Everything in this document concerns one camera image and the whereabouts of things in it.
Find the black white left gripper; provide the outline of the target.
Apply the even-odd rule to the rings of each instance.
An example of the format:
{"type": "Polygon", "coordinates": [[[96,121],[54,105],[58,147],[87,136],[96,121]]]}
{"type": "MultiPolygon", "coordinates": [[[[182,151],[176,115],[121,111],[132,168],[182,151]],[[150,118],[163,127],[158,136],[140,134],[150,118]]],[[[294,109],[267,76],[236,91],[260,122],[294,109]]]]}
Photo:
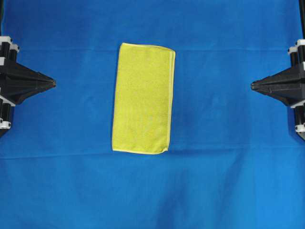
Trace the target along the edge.
{"type": "Polygon", "coordinates": [[[10,36],[0,37],[0,136],[11,128],[15,106],[27,98],[56,87],[54,79],[16,63],[19,46],[10,36]],[[43,82],[8,82],[8,76],[43,82]]]}

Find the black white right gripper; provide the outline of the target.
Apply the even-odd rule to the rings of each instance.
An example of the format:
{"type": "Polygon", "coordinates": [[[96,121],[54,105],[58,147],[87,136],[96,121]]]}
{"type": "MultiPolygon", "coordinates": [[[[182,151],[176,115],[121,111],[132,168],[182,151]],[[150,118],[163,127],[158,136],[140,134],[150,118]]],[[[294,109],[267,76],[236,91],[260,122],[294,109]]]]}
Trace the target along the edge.
{"type": "Polygon", "coordinates": [[[305,40],[289,48],[292,67],[251,83],[251,89],[279,100],[294,112],[295,132],[305,140],[305,40]],[[273,85],[300,83],[300,85],[273,85]]]}

